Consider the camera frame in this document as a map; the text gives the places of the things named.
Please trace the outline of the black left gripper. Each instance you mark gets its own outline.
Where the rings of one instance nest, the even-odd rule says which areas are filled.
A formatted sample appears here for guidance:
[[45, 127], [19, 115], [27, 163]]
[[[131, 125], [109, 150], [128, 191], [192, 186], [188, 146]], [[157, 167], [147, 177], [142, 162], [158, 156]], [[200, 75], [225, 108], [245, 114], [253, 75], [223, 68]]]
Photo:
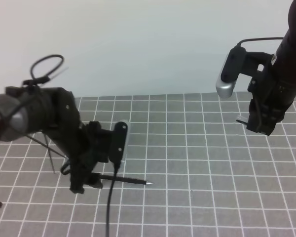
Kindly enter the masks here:
[[82, 125], [78, 132], [78, 142], [74, 143], [74, 148], [80, 148], [78, 161], [73, 165], [67, 161], [61, 167], [63, 175], [69, 174], [71, 167], [78, 169], [78, 172], [70, 174], [70, 190], [74, 194], [83, 194], [84, 185], [95, 189], [103, 188], [100, 174], [92, 171], [97, 163], [109, 161], [112, 134], [111, 130], [103, 129], [98, 121]]

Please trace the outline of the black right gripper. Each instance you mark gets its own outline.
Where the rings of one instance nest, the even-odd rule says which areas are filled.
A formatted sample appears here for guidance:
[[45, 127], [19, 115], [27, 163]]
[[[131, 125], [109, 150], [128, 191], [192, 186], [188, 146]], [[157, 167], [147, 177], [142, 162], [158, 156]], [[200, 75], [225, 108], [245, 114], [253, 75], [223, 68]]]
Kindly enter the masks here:
[[296, 97], [296, 50], [247, 52], [240, 73], [252, 77], [246, 128], [269, 136]]

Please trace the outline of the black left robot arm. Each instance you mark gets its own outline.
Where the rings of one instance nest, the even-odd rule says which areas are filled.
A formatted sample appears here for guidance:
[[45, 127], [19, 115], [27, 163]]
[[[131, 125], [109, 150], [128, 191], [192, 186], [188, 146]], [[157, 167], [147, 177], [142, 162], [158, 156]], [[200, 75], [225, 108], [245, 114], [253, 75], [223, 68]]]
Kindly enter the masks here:
[[0, 140], [45, 134], [68, 158], [70, 190], [83, 194], [84, 185], [99, 188], [92, 175], [98, 162], [108, 162], [112, 131], [98, 121], [83, 123], [71, 92], [61, 87], [31, 89], [9, 86], [0, 94]]

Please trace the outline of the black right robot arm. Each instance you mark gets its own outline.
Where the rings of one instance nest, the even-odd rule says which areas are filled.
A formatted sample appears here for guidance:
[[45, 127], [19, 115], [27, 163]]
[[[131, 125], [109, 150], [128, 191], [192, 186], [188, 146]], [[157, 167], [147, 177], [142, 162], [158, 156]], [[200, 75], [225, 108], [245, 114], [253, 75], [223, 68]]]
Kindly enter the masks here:
[[288, 14], [289, 29], [273, 55], [247, 52], [241, 74], [251, 76], [252, 94], [246, 128], [270, 135], [296, 97], [296, 0]]

